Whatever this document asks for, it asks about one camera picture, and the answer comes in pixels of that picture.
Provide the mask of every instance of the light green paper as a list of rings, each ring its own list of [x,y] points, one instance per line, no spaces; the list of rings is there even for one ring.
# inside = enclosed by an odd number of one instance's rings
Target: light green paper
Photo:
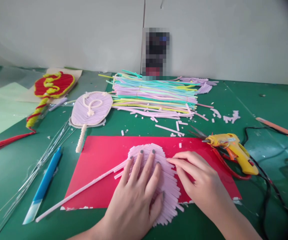
[[[15,82],[0,88],[0,133],[29,116],[38,106],[38,103],[15,101],[26,91]]]

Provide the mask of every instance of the white wall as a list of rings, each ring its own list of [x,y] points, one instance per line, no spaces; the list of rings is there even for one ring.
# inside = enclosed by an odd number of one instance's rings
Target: white wall
[[[171,75],[288,84],[282,0],[146,0]],[[140,71],[144,0],[0,0],[0,65]]]
[[[144,1],[0,0],[0,65],[140,69]]]
[[[279,0],[146,1],[168,27],[172,75],[288,84],[288,5]]]

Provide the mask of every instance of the finger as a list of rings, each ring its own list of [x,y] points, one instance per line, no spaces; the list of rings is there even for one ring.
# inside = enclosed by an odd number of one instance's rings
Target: finger
[[[194,166],[193,164],[190,164],[189,162],[177,159],[177,158],[167,158],[166,159],[169,163],[172,163],[174,165],[180,166],[184,169],[185,172],[189,173],[195,180],[197,180],[201,175],[201,169]]]
[[[150,227],[154,224],[155,220],[160,215],[164,202],[164,192],[161,192],[155,199],[150,210]]]
[[[130,175],[130,168],[131,168],[132,162],[133,162],[133,156],[130,157],[130,159],[127,161],[124,167],[121,180],[118,183],[119,185],[125,186],[127,184],[128,176]]]
[[[161,176],[161,164],[157,163],[155,165],[155,169],[154,172],[150,178],[150,180],[148,181],[146,188],[145,188],[145,195],[147,196],[147,198],[149,198],[150,200],[153,197],[153,194],[155,193],[155,190],[157,188],[158,185],[158,181],[160,180],[160,176]]]
[[[194,184],[188,178],[183,168],[181,168],[180,166],[176,166],[176,171],[179,179],[181,180],[181,183],[183,184],[185,192],[189,195],[189,197],[191,197],[190,193],[194,189]]]
[[[155,158],[155,150],[153,149],[152,152],[150,153],[150,155],[148,156],[148,159],[145,163],[145,166],[143,168],[141,176],[138,180],[140,183],[145,184],[145,186],[146,186],[147,180],[151,174],[151,169],[152,169],[152,164],[153,164],[154,158]]]
[[[207,163],[207,161],[204,158],[202,158],[199,154],[197,154],[196,152],[191,152],[191,151],[179,152],[179,153],[176,153],[173,158],[187,159],[194,166],[202,170],[207,170],[208,167],[210,166]]]
[[[137,155],[135,164],[133,166],[130,179],[128,180],[129,183],[135,183],[137,181],[138,173],[141,168],[142,158],[143,158],[143,150],[140,151],[140,153]]]

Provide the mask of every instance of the yellow straw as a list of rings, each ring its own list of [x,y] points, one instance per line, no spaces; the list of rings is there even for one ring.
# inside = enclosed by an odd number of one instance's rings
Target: yellow straw
[[[103,75],[103,74],[99,74],[100,77],[108,77],[108,78],[113,78],[111,76],[106,76],[106,75]]]

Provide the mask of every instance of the red paper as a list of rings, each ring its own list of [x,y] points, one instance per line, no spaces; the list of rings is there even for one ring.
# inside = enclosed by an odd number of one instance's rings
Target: red paper
[[[216,155],[211,151],[211,146],[202,143],[201,139],[126,136],[88,136],[65,197],[126,160],[131,147],[149,143],[161,146],[166,157],[173,157],[175,153],[182,151],[197,152],[218,172],[231,198],[242,198],[232,176],[225,170]],[[72,198],[63,206],[65,209],[84,207],[107,208],[119,182],[119,179],[114,179],[116,174],[111,173]],[[175,178],[178,180],[177,186],[181,188],[182,195],[179,198],[179,202],[189,202],[191,199],[184,191],[181,181],[177,175],[175,175]]]

